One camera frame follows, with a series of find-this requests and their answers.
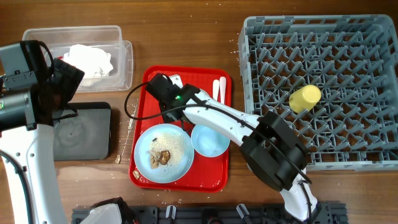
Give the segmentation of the white napkin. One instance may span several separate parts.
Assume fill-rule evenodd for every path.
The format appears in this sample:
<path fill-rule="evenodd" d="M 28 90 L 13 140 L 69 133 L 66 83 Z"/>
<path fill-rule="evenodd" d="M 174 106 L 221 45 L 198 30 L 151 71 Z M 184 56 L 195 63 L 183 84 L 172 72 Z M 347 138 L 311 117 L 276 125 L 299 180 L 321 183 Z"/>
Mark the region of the white napkin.
<path fill-rule="evenodd" d="M 111 54 L 96 47 L 76 44 L 62 57 L 66 63 L 84 71 L 85 78 L 109 76 L 114 68 Z"/>

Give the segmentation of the yellow cup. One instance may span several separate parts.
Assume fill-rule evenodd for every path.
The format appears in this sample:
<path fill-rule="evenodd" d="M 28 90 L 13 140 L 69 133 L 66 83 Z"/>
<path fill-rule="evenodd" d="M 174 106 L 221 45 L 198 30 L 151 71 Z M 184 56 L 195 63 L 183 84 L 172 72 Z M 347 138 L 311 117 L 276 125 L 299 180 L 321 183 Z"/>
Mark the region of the yellow cup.
<path fill-rule="evenodd" d="M 293 92 L 289 98 L 289 106 L 295 113 L 310 111 L 321 99 L 322 93 L 315 85 L 306 85 Z"/>

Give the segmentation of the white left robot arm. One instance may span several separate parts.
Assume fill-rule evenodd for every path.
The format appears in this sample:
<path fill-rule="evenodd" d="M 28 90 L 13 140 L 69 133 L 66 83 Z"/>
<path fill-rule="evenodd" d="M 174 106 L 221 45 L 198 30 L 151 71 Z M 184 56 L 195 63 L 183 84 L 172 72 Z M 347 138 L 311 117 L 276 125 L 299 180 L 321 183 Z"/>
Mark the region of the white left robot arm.
<path fill-rule="evenodd" d="M 53 161 L 54 124 L 83 71 L 39 40 L 1 47 L 1 158 L 16 223 L 66 223 Z"/>

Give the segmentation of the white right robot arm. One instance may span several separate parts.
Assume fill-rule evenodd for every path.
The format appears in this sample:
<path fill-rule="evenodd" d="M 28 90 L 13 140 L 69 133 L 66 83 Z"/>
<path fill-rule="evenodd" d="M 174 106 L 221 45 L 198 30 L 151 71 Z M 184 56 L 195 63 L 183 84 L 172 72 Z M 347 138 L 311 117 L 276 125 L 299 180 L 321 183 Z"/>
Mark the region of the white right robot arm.
<path fill-rule="evenodd" d="M 158 101 L 164 122 L 184 119 L 227 137 L 239 146 L 255 176 L 280 192 L 287 213 L 301 223 L 315 221 L 320 209 L 306 175 L 308 149 L 277 113 L 259 116 L 238 111 L 205 90 L 189 83 L 178 85 L 162 73 L 142 86 Z"/>

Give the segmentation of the black waste tray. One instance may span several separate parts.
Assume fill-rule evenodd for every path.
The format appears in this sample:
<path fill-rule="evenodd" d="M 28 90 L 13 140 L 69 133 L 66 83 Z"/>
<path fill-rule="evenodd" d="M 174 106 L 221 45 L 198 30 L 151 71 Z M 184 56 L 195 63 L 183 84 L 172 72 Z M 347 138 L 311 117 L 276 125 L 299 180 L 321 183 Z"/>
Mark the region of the black waste tray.
<path fill-rule="evenodd" d="M 107 102 L 71 103 L 63 115 L 78 116 L 55 125 L 55 161 L 97 160 L 108 157 L 111 136 L 111 106 Z"/>

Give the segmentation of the clear plastic waste bin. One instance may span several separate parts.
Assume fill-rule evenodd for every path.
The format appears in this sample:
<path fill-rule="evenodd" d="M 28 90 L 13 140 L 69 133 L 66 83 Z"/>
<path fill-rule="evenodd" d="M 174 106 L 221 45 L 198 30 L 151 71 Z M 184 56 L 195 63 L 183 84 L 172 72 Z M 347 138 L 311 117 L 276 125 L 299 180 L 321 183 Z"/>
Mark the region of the clear plastic waste bin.
<path fill-rule="evenodd" d="M 78 92 L 125 91 L 132 85 L 132 44 L 119 26 L 28 29 L 22 39 L 41 40 L 53 58 L 82 70 Z"/>

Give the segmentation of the grey dishwasher rack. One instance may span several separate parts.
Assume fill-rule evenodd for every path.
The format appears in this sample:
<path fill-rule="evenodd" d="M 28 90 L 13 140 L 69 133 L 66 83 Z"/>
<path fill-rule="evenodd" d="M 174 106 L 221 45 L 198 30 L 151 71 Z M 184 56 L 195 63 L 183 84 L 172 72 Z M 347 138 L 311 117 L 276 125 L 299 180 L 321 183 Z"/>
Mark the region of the grey dishwasher rack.
<path fill-rule="evenodd" d="M 277 113 L 309 150 L 307 169 L 397 169 L 397 35 L 386 15 L 251 16 L 238 39 L 244 109 Z M 295 113 L 291 94 L 322 97 Z"/>

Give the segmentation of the white plastic spoon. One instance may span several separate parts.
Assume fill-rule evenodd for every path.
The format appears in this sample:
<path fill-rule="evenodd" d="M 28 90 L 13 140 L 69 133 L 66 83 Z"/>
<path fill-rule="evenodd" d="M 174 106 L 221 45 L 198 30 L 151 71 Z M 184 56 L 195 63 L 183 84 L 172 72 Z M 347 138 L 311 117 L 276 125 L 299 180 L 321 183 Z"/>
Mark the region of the white plastic spoon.
<path fill-rule="evenodd" d="M 218 95 L 220 92 L 220 81 L 219 80 L 213 80 L 212 84 L 212 97 L 215 101 L 218 100 Z"/>

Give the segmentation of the food scraps on plate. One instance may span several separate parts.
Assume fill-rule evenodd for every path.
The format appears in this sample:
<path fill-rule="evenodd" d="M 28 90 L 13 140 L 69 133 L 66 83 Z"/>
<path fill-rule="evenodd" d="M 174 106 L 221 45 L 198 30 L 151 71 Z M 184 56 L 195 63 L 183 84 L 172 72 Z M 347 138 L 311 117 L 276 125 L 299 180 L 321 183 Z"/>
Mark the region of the food scraps on plate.
<path fill-rule="evenodd" d="M 157 145 L 158 138 L 154 138 L 150 144 L 150 149 L 148 153 L 150 155 L 150 168 L 156 169 L 160 165 L 167 165 L 171 158 L 171 153 L 169 150 L 163 150 Z"/>

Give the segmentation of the white plastic fork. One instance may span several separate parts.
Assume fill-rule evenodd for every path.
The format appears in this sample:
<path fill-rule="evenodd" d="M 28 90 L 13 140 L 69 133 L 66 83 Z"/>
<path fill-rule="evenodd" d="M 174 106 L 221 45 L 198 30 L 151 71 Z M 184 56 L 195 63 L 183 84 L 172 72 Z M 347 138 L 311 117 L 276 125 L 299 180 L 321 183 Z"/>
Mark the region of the white plastic fork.
<path fill-rule="evenodd" d="M 225 104 L 225 97 L 226 97 L 226 78 L 220 77 L 220 102 Z"/>

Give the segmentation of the light blue plate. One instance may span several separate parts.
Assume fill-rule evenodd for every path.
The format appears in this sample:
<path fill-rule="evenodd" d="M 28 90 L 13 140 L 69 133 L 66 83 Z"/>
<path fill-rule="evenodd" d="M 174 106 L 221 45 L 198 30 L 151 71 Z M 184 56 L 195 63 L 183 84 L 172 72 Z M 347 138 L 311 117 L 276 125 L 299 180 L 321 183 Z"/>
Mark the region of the light blue plate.
<path fill-rule="evenodd" d="M 194 157 L 190 136 L 173 124 L 158 124 L 144 131 L 133 152 L 140 175 L 158 184 L 181 179 L 190 170 Z"/>

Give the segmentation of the light blue bowl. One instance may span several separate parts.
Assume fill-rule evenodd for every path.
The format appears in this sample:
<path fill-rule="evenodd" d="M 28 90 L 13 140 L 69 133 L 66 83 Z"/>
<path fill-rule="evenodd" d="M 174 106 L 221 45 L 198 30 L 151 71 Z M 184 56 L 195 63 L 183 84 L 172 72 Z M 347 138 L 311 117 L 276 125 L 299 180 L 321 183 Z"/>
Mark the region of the light blue bowl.
<path fill-rule="evenodd" d="M 218 157 L 226 152 L 230 139 L 206 126 L 195 125 L 191 141 L 197 153 L 205 157 Z"/>

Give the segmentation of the food crumb on table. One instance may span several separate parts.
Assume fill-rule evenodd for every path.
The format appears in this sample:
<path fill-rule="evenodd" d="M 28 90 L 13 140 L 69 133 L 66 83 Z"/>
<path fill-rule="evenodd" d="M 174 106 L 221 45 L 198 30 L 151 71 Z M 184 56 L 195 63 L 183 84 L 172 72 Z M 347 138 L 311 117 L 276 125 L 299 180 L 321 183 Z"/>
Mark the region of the food crumb on table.
<path fill-rule="evenodd" d="M 118 154 L 118 155 L 116 156 L 116 158 L 115 158 L 115 163 L 116 163 L 116 164 L 120 164 L 120 162 L 121 162 L 121 155 Z"/>

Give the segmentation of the food crumb on tray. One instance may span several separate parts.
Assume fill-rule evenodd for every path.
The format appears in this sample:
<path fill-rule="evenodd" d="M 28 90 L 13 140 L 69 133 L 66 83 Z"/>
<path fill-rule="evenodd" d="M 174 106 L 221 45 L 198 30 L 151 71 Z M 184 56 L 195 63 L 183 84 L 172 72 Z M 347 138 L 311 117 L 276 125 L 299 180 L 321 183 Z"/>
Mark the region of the food crumb on tray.
<path fill-rule="evenodd" d="M 132 173 L 133 173 L 133 176 L 134 176 L 135 179 L 137 179 L 137 180 L 140 179 L 141 175 L 140 175 L 140 173 L 137 170 L 134 170 Z"/>

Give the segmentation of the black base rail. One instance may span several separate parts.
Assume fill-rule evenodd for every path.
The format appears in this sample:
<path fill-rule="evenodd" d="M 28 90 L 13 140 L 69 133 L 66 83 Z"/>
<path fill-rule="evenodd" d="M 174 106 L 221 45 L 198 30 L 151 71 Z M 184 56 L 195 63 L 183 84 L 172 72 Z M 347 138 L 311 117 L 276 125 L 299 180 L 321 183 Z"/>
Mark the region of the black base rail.
<path fill-rule="evenodd" d="M 312 223 L 349 223 L 344 203 L 322 202 L 319 208 L 318 215 L 312 216 Z M 243 214 L 233 207 L 178 207 L 174 218 L 166 217 L 165 207 L 131 206 L 130 209 L 139 223 L 297 223 L 282 204 L 247 207 Z"/>

